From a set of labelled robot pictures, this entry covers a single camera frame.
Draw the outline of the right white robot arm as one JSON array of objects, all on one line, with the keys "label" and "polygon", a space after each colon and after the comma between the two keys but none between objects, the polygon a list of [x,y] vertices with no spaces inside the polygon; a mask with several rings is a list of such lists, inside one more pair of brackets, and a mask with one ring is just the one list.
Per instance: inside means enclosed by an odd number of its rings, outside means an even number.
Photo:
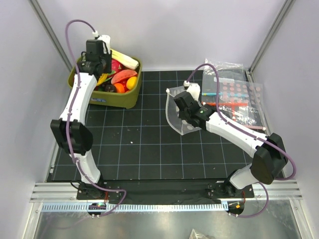
[{"label": "right white robot arm", "polygon": [[224,181],[221,191],[237,197],[242,190],[254,183],[270,185],[287,165],[289,159],[282,138],[273,133],[267,136],[229,119],[218,108],[200,105],[184,91],[174,97],[179,109],[178,117],[193,129],[217,134],[245,151],[252,163],[233,171]]}]

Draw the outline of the yellow banana bunch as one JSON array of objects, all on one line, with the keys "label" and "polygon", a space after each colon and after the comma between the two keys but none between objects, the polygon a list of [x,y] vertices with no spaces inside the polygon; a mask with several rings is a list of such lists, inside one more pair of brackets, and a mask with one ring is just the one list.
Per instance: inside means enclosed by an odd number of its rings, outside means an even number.
[{"label": "yellow banana bunch", "polygon": [[96,86],[99,86],[99,85],[103,84],[104,82],[106,82],[107,78],[108,78],[108,73],[103,73],[100,76],[100,78],[98,79]]}]

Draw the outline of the pink dragon fruit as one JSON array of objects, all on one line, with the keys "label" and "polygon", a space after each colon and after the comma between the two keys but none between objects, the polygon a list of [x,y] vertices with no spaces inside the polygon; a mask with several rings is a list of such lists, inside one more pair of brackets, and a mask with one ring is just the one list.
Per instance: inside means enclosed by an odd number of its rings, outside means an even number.
[{"label": "pink dragon fruit", "polygon": [[118,72],[122,71],[123,70],[123,65],[115,60],[115,59],[112,59],[112,74],[117,74]]}]

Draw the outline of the dotted zip top bag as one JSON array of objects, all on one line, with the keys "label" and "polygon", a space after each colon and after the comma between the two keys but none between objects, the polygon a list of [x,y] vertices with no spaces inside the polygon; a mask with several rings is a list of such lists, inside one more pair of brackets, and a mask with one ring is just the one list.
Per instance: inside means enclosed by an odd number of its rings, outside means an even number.
[{"label": "dotted zip top bag", "polygon": [[166,121],[180,135],[185,135],[191,132],[199,131],[199,127],[193,127],[191,124],[187,123],[185,120],[180,119],[179,108],[174,102],[174,97],[179,93],[186,91],[184,86],[167,88],[166,93],[166,104],[165,104],[165,115]]}]

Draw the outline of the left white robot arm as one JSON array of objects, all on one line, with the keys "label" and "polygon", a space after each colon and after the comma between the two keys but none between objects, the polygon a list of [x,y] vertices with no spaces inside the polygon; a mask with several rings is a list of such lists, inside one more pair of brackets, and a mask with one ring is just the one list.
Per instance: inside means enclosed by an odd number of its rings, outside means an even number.
[{"label": "left white robot arm", "polygon": [[75,61],[75,79],[67,104],[59,119],[50,123],[58,146],[77,166],[81,181],[90,184],[88,193],[94,199],[104,197],[106,190],[92,154],[93,135],[85,126],[85,115],[99,79],[111,70],[110,37],[101,35],[87,40],[81,60]]}]

